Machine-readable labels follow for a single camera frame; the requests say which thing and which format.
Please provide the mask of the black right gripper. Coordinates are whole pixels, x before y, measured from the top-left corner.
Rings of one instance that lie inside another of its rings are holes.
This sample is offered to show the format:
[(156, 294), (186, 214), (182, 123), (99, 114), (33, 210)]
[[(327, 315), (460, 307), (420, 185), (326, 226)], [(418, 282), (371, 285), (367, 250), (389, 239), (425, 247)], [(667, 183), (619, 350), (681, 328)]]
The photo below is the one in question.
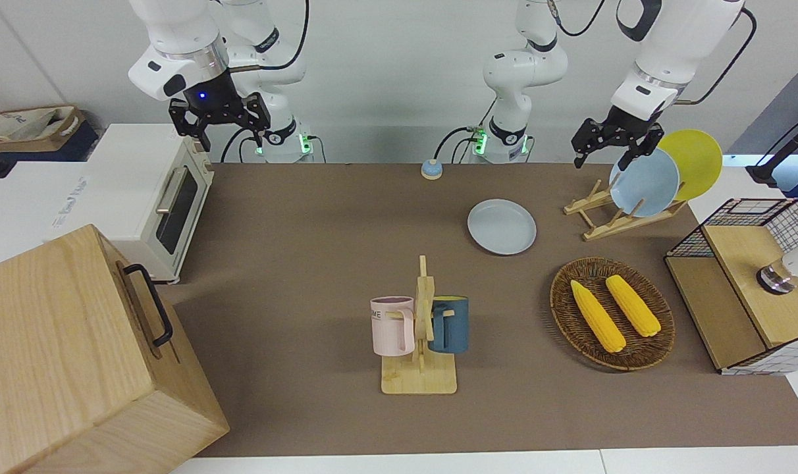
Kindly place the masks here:
[[(210, 125), (238, 123), (243, 116), (243, 129), (252, 133), (257, 148), (263, 147), (263, 138), (271, 127), (269, 109), (259, 92), (242, 100), (230, 71), (183, 90), (183, 96), (185, 100), (169, 101), (169, 116), (180, 137), (191, 138), (204, 152), (209, 152), (211, 142), (205, 129)], [(196, 117), (194, 122), (186, 118), (189, 112)]]

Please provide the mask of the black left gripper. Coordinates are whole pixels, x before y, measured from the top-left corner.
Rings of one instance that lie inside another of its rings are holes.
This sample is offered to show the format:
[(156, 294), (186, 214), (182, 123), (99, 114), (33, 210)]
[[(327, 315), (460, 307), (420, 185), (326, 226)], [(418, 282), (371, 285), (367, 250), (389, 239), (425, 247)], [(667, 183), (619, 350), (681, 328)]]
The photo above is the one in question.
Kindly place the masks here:
[(627, 151), (618, 161), (619, 170), (626, 171), (636, 158), (654, 153), (664, 137), (664, 129), (657, 121), (661, 114), (658, 111), (649, 119), (641, 119), (613, 105), (603, 122), (586, 118), (572, 138), (574, 166), (582, 168), (589, 154), (609, 146), (612, 137), (627, 133)]

